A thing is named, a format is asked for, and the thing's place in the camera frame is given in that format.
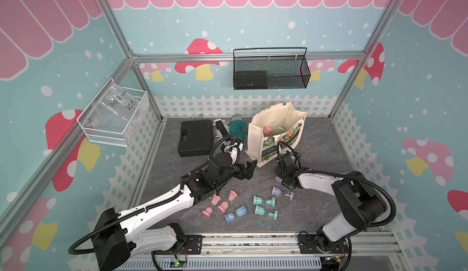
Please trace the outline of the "cream floral canvas tote bag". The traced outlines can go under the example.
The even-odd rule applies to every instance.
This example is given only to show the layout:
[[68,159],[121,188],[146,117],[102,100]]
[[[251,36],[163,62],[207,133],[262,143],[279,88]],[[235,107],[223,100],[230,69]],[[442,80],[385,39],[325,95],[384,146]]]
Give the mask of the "cream floral canvas tote bag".
[[[257,160],[257,166],[262,167],[277,157],[277,143],[283,141],[295,148],[302,136],[306,112],[296,110],[291,102],[275,104],[256,114],[248,127],[247,155],[251,160]],[[273,129],[272,136],[264,137],[263,128]],[[285,132],[278,134],[277,127]]]

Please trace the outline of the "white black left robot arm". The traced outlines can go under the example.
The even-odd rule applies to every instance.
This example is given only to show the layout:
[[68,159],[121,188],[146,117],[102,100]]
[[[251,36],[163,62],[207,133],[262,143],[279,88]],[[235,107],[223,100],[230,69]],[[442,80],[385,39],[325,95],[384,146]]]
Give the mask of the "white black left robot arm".
[[95,254],[101,271],[113,271],[130,257],[145,252],[178,254],[187,245],[179,224],[171,223],[156,234],[150,234],[148,229],[172,214],[219,195],[233,178],[250,180],[257,161],[241,163],[242,147],[235,135],[225,136],[212,147],[204,163],[181,176],[179,184],[167,193],[120,212],[114,208],[105,210],[95,229],[74,242],[68,253]]

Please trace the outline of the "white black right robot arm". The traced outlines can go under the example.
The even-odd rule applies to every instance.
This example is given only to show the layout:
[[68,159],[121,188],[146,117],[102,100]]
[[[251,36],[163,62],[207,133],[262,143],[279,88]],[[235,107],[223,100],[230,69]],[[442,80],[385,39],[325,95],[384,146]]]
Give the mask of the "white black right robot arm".
[[304,167],[301,155],[284,141],[277,143],[276,152],[278,166],[275,174],[285,187],[330,194],[340,207],[340,213],[312,236],[318,251],[329,253],[341,240],[369,227],[385,226],[396,217],[396,203],[391,195],[361,172],[339,174]]

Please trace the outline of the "green hourglass front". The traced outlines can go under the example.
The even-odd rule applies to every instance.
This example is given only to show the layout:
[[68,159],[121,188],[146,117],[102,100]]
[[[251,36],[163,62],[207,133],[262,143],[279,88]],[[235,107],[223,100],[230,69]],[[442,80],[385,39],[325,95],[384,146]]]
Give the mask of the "green hourglass front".
[[276,221],[277,218],[278,218],[278,210],[266,210],[265,208],[263,208],[262,206],[260,205],[256,205],[255,206],[255,210],[254,210],[254,213],[258,216],[266,216],[266,217],[269,217],[270,219],[272,219],[273,221]]

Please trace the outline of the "black plastic tool case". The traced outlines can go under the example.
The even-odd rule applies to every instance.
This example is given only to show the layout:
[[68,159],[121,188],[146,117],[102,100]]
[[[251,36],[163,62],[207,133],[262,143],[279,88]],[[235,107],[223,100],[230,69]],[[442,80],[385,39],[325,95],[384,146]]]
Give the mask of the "black plastic tool case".
[[211,120],[184,121],[180,126],[178,154],[181,157],[208,155],[212,150],[213,140]]

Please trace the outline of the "green work glove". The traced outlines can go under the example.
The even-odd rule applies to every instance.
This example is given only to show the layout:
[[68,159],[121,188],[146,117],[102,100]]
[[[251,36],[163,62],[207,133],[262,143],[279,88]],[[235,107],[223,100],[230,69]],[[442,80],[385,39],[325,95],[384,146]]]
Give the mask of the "green work glove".
[[244,141],[246,139],[248,128],[241,115],[232,116],[232,120],[229,124],[229,134],[235,135],[240,141]]

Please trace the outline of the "black box in basket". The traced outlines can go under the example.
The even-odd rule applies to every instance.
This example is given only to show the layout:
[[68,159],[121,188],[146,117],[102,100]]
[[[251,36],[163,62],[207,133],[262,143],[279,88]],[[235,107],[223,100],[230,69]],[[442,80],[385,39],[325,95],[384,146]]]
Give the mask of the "black box in basket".
[[267,89],[268,77],[266,71],[238,71],[234,75],[234,89],[252,90]]

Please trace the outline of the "clear acrylic wall bin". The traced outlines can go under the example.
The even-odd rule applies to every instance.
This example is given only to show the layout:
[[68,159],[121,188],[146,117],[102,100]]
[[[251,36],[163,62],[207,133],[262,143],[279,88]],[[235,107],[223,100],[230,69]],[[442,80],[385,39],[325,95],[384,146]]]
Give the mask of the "clear acrylic wall bin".
[[146,91],[122,87],[110,78],[77,123],[91,143],[128,147],[147,110]]

